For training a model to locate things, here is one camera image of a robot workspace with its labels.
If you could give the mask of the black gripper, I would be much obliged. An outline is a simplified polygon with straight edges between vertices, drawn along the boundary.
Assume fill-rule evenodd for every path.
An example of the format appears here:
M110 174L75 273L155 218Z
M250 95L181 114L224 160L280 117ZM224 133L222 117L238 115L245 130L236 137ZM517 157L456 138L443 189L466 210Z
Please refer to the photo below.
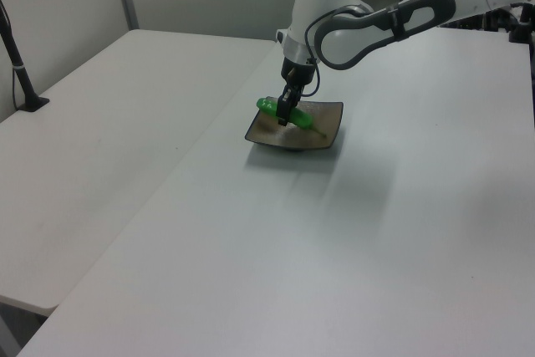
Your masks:
M285 81L285 87L278 98L276 111L281 126L288 124L291 110L297 107L304 87L312 82L314 74L313 64L297 64L287 58L283 60L281 76Z

